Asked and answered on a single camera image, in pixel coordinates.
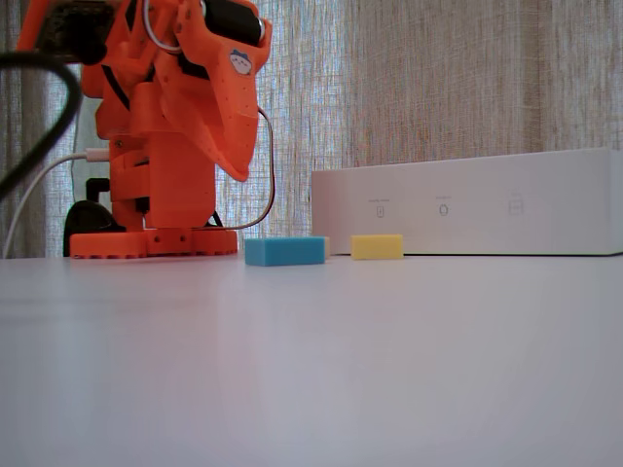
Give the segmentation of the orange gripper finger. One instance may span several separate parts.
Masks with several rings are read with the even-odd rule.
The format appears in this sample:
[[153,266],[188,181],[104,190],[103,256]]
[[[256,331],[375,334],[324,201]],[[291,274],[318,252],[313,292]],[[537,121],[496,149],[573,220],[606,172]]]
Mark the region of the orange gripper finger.
[[185,74],[176,58],[162,54],[164,115],[205,157],[243,182],[256,143],[259,45],[208,29],[177,29],[175,36],[182,53],[208,78]]
[[134,132],[163,132],[171,152],[184,145],[238,179],[238,113],[205,84],[185,90],[169,82],[142,83],[134,92]]

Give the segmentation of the orange gripper body black servo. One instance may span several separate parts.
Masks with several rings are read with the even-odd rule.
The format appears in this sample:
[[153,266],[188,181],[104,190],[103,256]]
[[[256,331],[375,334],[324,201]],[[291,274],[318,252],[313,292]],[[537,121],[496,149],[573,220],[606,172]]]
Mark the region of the orange gripper body black servo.
[[250,1],[185,1],[175,39],[181,66],[262,66],[270,55],[272,24]]

